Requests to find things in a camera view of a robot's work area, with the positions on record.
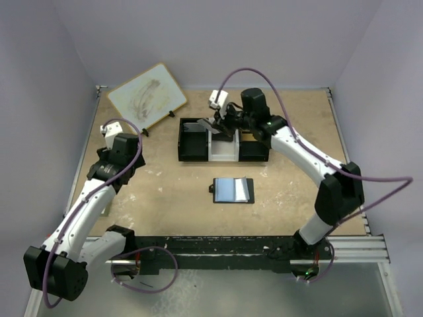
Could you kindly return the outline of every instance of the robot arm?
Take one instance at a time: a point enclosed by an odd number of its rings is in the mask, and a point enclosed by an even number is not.
[[[347,178],[326,166],[300,146],[296,139],[300,138],[309,149],[346,172],[360,175],[360,168],[353,162],[342,164],[329,157],[298,133],[292,135],[283,117],[270,114],[266,98],[260,89],[250,88],[241,93],[243,107],[228,102],[226,92],[221,92],[217,102],[216,96],[215,90],[209,99],[210,108],[215,110],[214,117],[211,120],[201,119],[199,123],[212,133],[224,133],[230,136],[237,129],[249,130],[257,141],[294,162],[319,188],[315,202],[316,213],[294,234],[300,248],[314,247],[337,222],[364,203],[361,181]]]
[[[83,247],[88,234],[104,208],[113,200],[120,188],[129,182],[135,174],[136,168],[145,165],[144,159],[140,155],[127,172],[85,201],[88,193],[123,171],[137,153],[138,136],[122,133],[120,124],[108,125],[103,135],[106,147],[97,151],[99,160],[91,166],[87,175],[88,179],[74,206],[40,248],[31,246],[24,255],[24,264],[31,287],[42,290],[42,280],[48,257],[54,249],[54,244],[59,242],[49,267],[47,290],[49,294],[67,300],[75,300],[81,294],[90,272],[106,260],[125,250],[131,250],[135,243],[132,230],[112,226],[101,238],[87,248]],[[81,202],[85,203],[78,210]],[[59,241],[59,233],[68,221],[70,223],[67,225],[65,235]]]

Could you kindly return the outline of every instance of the black base bar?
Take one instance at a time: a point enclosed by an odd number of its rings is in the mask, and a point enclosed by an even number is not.
[[[291,273],[291,260],[329,260],[328,243],[304,250],[293,236],[136,236],[137,248],[161,246],[174,254],[179,269],[268,270]],[[169,255],[156,249],[142,252],[140,274],[173,269]]]

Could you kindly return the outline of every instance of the cable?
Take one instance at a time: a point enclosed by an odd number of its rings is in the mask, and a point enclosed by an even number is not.
[[[173,264],[174,264],[174,274],[173,274],[172,280],[169,282],[168,285],[166,285],[165,287],[162,287],[161,289],[155,289],[155,290],[152,290],[152,291],[149,291],[147,289],[138,289],[137,287],[133,287],[131,285],[125,284],[124,282],[119,280],[117,278],[117,276],[113,273],[113,265],[111,265],[110,266],[110,272],[112,273],[112,277],[113,277],[112,282],[116,282],[117,284],[119,284],[123,287],[126,287],[127,289],[130,289],[131,291],[135,291],[135,292],[139,292],[139,293],[143,293],[143,294],[157,294],[157,293],[166,291],[170,286],[172,286],[172,284],[175,282],[176,278],[178,277],[178,262],[176,261],[175,256],[168,249],[162,248],[160,246],[149,246],[149,247],[141,248],[141,249],[138,249],[138,250],[135,250],[135,251],[125,253],[125,254],[120,254],[120,255],[116,256],[115,259],[116,258],[127,258],[128,256],[131,256],[132,254],[147,251],[147,250],[150,250],[150,249],[156,249],[156,250],[164,251],[171,257]]]
[[[237,104],[232,104],[232,106],[234,106],[234,107],[236,107],[236,108],[238,108],[238,109],[240,109],[240,110],[244,110],[244,108],[243,108],[243,107],[238,106]]]
[[[320,260],[320,255],[319,255],[319,250],[316,248],[315,251],[315,259],[313,260],[313,266],[319,266],[319,260]]]
[[[139,252],[135,255],[135,266],[137,267],[138,271],[141,269],[141,267],[139,266],[140,256],[141,256],[141,254]]]
[[[325,165],[333,168],[335,171],[339,172],[340,174],[347,176],[349,178],[353,178],[355,180],[361,180],[361,181],[366,181],[366,182],[379,182],[379,183],[385,183],[385,182],[404,182],[402,185],[400,185],[398,188],[394,189],[393,191],[389,192],[388,194],[384,195],[383,197],[379,198],[378,200],[374,201],[373,203],[371,203],[370,205],[367,205],[366,207],[364,207],[363,209],[356,211],[355,213],[352,213],[351,215],[341,219],[337,224],[334,225],[334,227],[326,234],[326,236],[328,236],[330,233],[332,233],[336,228],[338,228],[342,223],[345,223],[346,221],[366,212],[367,210],[379,205],[380,203],[384,202],[386,199],[390,198],[392,195],[395,195],[396,193],[398,193],[399,191],[403,190],[404,188],[406,188],[408,185],[410,185],[413,181],[413,177],[411,176],[403,176],[403,177],[392,177],[392,178],[378,178],[378,177],[368,177],[368,176],[359,176],[359,175],[355,175],[355,174],[351,174],[348,172],[345,172],[344,170],[338,168],[337,166],[333,165],[331,162],[329,162],[328,160],[326,160],[324,157],[320,156],[319,154],[317,154],[315,151],[313,151],[312,149],[309,149],[301,140],[300,138],[297,136],[297,133],[295,132],[293,126],[292,126],[292,122],[288,116],[288,112],[285,108],[284,103],[282,102],[282,98],[279,95],[278,91],[276,90],[276,87],[273,85],[273,83],[270,81],[270,79],[263,74],[261,71],[258,71],[257,69],[251,68],[251,67],[243,67],[243,68],[239,68],[236,69],[234,71],[232,71],[230,74],[228,74],[228,76],[226,76],[226,78],[223,80],[222,84],[219,87],[219,90],[217,92],[216,95],[216,99],[215,99],[215,103],[217,103],[217,101],[219,100],[219,96],[220,96],[220,92],[222,91],[222,89],[224,88],[226,82],[232,77],[232,75],[240,72],[240,71],[252,71],[253,73],[259,74],[270,86],[270,88],[273,90],[274,94],[276,95],[276,98],[278,99],[279,105],[282,108],[282,112],[284,113],[285,119],[287,121],[289,130],[291,131],[292,135],[294,136],[294,139],[298,142],[298,144],[304,149],[306,150],[308,153],[310,153],[311,155],[313,155],[316,159],[320,160],[321,162],[323,162]]]
[[[310,282],[310,283],[317,282],[319,279],[324,277],[330,271],[330,269],[332,268],[333,262],[335,261],[335,248],[334,248],[332,243],[330,243],[329,241],[327,241],[327,242],[328,242],[328,245],[329,245],[330,255],[331,255],[330,262],[329,262],[328,266],[326,267],[326,269],[322,273],[318,274],[318,276],[316,276],[314,279],[310,279],[310,280],[304,281],[304,282],[307,282],[307,283],[308,282]]]
[[[57,240],[58,241],[61,241],[62,240],[62,238],[64,237],[64,235],[65,235],[65,233],[67,231],[67,229],[69,228],[69,225],[72,223],[72,221],[77,216],[77,214],[81,211],[81,209],[84,206],[84,204],[88,203],[88,201],[90,200],[90,198],[93,195],[95,195],[99,190],[105,188],[106,186],[109,186],[116,179],[118,179],[123,174],[125,174],[135,164],[135,162],[137,161],[137,159],[139,158],[139,156],[140,156],[140,154],[142,152],[143,145],[142,145],[142,136],[141,136],[141,133],[139,132],[139,129],[131,121],[129,121],[127,119],[124,119],[124,118],[110,119],[103,126],[105,127],[110,122],[115,122],[115,121],[126,122],[131,127],[133,127],[133,129],[135,130],[135,132],[138,135],[138,141],[139,141],[137,153],[135,154],[135,156],[132,159],[132,161],[127,165],[127,167],[125,167],[121,172],[117,173],[111,179],[107,180],[105,183],[101,184],[99,187],[93,189],[90,193],[88,193],[88,195],[85,196],[85,199],[81,200],[81,202],[72,211],[72,214],[69,215],[69,218],[66,220],[65,224],[61,228],[61,230],[60,230],[60,232],[58,234],[58,237],[57,237]],[[60,245],[59,242],[55,242],[53,244],[53,247],[50,250],[50,253],[49,253],[48,258],[47,258],[46,267],[44,268],[44,276],[42,278],[42,297],[44,299],[44,304],[46,305],[47,308],[50,308],[50,309],[56,307],[59,304],[59,302],[61,301],[61,298],[59,298],[55,303],[51,304],[49,302],[49,300],[48,300],[48,292],[47,292],[47,287],[48,287],[48,272],[49,272],[50,266],[52,264],[53,256],[56,254],[56,251],[57,251],[59,245]]]

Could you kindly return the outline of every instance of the wooden table surface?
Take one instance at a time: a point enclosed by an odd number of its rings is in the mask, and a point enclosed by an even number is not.
[[[273,114],[281,114],[275,96],[264,90]],[[188,103],[149,129],[143,138],[146,165],[114,198],[110,213],[100,217],[91,231],[101,236],[113,224],[135,230],[136,235],[291,235],[314,213],[317,188],[287,158],[270,151],[267,163],[178,162],[179,118],[210,117],[210,91],[186,90]],[[241,90],[229,90],[241,104]],[[282,98],[293,125],[309,142],[331,157],[345,161],[334,118],[323,90],[283,90]],[[81,192],[96,150],[104,147],[99,127],[118,113],[102,94],[75,189]],[[254,179],[255,203],[216,204],[208,186],[217,177]],[[334,234],[363,235],[360,217],[348,221]]]

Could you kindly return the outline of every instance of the white wall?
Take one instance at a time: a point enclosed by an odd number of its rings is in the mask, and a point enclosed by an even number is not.
[[[416,180],[370,211],[383,233],[407,316],[423,312],[423,1],[384,0],[337,80],[334,103],[352,160],[375,176]],[[368,184],[367,201],[389,187]]]
[[[211,88],[245,66],[279,87],[333,85],[381,0],[54,2],[95,83],[117,85],[163,61],[182,86]]]
[[[60,222],[95,87],[50,0],[0,7],[0,315],[22,316],[22,257]]]

